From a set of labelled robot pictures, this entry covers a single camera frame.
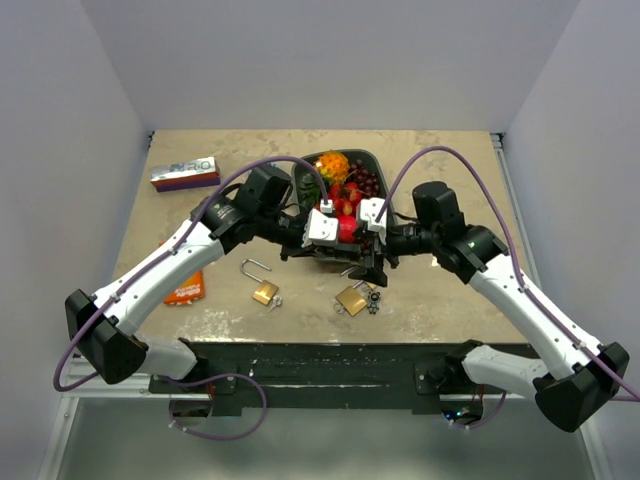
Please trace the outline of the large brass padlock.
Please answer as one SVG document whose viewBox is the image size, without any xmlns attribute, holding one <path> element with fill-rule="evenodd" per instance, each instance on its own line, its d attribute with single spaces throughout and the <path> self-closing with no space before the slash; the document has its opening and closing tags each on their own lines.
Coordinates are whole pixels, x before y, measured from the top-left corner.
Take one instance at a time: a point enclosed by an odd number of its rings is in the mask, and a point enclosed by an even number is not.
<svg viewBox="0 0 640 480">
<path fill-rule="evenodd" d="M 337 313 L 348 313 L 351 317 L 357 315 L 367 306 L 367 300 L 360 291 L 363 281 L 346 287 L 335 296 L 334 310 Z"/>
</svg>

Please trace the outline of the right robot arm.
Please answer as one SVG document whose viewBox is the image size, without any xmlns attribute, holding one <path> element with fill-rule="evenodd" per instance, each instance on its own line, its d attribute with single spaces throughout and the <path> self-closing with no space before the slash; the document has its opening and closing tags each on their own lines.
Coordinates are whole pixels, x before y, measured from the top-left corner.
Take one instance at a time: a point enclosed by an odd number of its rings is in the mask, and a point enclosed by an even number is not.
<svg viewBox="0 0 640 480">
<path fill-rule="evenodd" d="M 570 320 L 518 267 L 513 252 L 488 228 L 469 225 L 455 192 L 441 181 L 412 192 L 416 221 L 392 226 L 383 199 L 359 202 L 359 233 L 374 240 L 374 257 L 431 254 L 492 303 L 528 340 L 533 358 L 469 340 L 448 355 L 443 378 L 459 393 L 476 385 L 532 400 L 565 432 L 576 431 L 620 388 L 628 352 L 608 345 Z"/>
</svg>

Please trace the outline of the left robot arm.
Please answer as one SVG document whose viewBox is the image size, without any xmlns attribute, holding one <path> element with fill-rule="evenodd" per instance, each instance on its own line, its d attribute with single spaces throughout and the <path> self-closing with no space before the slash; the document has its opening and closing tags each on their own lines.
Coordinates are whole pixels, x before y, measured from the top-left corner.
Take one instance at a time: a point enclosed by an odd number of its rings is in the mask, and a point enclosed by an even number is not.
<svg viewBox="0 0 640 480">
<path fill-rule="evenodd" d="M 285 222 L 283 200 L 293 182 L 277 161 L 254 161 L 231 174 L 168 240 L 117 280 L 93 294 L 72 292 L 64 303 L 70 344 L 63 357 L 79 352 L 93 367 L 92 375 L 109 385 L 149 373 L 171 378 L 185 392 L 200 390 L 207 368 L 186 342 L 137 336 L 149 314 L 194 273 L 256 237 L 305 247 L 337 234 L 325 181 L 300 158 L 291 161 L 314 176 L 320 207 Z"/>
</svg>

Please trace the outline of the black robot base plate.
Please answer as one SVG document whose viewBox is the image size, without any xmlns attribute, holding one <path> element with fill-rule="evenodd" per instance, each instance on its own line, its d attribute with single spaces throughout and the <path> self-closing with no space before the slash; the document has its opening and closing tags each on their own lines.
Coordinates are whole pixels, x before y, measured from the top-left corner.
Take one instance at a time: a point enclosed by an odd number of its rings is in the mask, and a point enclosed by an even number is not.
<svg viewBox="0 0 640 480">
<path fill-rule="evenodd" d="M 196 343 L 195 369 L 154 394 L 204 394 L 216 416 L 244 408 L 408 410 L 472 423 L 488 413 L 488 386 L 449 367 L 452 344 Z"/>
</svg>

